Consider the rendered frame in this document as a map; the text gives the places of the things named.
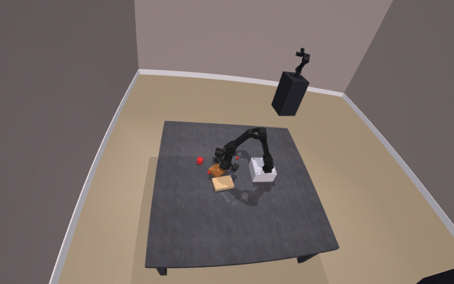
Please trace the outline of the beige rectangular block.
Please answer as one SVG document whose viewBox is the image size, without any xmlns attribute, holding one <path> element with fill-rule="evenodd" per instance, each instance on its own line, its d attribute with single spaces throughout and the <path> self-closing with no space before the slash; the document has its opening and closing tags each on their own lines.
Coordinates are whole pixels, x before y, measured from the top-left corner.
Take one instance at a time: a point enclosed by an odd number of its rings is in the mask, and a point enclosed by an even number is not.
<svg viewBox="0 0 454 284">
<path fill-rule="evenodd" d="M 212 178 L 212 184 L 215 192 L 234 188 L 231 176 L 214 177 Z"/>
</svg>

